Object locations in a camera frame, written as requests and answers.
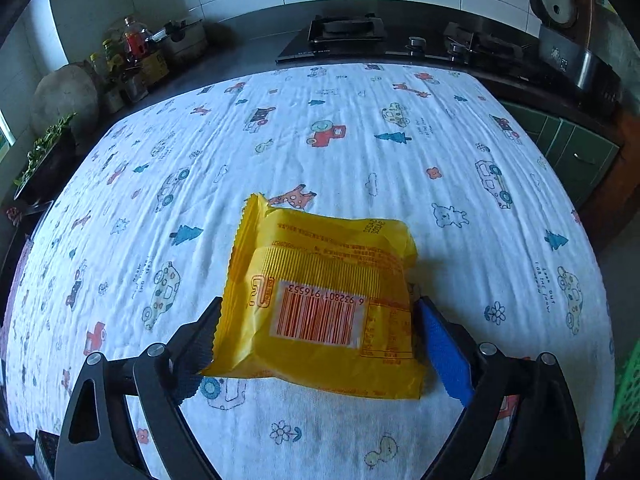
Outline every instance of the green plastic basket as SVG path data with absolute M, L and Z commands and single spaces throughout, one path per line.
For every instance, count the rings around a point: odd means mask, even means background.
M 613 425 L 620 424 L 626 435 L 631 434 L 640 418 L 640 340 L 636 342 L 625 364 L 613 403 Z

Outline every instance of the window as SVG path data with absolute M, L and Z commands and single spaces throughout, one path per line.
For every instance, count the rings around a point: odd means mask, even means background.
M 9 125 L 4 120 L 2 110 L 0 110 L 0 160 L 4 157 L 9 148 L 14 145 L 15 137 L 12 135 Z

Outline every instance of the green cabinet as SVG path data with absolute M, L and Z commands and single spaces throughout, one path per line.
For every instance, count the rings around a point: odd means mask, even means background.
M 566 119 L 510 102 L 502 105 L 536 143 L 578 209 L 609 169 L 618 147 Z

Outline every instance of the barcode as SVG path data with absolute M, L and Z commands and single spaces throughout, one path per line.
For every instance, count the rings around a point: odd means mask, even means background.
M 358 346 L 366 300 L 325 288 L 280 282 L 271 334 L 336 346 Z

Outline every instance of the yellow snack package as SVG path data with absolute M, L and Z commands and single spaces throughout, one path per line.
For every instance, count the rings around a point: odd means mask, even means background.
M 278 377 L 342 394 L 418 399 L 404 270 L 414 239 L 398 220 L 345 220 L 252 194 L 229 262 L 206 376 Z

